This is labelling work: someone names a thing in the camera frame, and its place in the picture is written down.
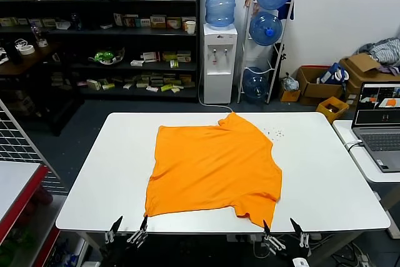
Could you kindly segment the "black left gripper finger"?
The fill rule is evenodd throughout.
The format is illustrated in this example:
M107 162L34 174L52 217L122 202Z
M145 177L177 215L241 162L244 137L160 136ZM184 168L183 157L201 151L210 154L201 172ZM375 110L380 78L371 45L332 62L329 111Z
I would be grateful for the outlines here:
M131 243L131 244L143 244L145 239L148 236L147 233L147 223L148 223L148 215L145 215L140 228L133 233L128 239L127 239L127 243Z
M123 220L123 216L120 216L111 226L111 229L107 232L105 232L104 237L105 237L105 243L113 243L114 242L114 237L116 236L116 233L118 232L119 226Z

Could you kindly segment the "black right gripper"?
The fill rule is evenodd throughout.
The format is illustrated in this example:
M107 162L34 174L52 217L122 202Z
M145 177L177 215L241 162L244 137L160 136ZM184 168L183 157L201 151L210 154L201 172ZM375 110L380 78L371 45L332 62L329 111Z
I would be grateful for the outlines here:
M299 236L299 246L309 247L309 234L304 232L299 224L294 219L290 218L295 233ZM276 237L271 235L270 229L266 221L263 221L264 226L264 242L269 248L270 252L276 252L276 256L280 259L294 259L304 258L307 259L311 255L310 248L290 248L284 249L282 244Z

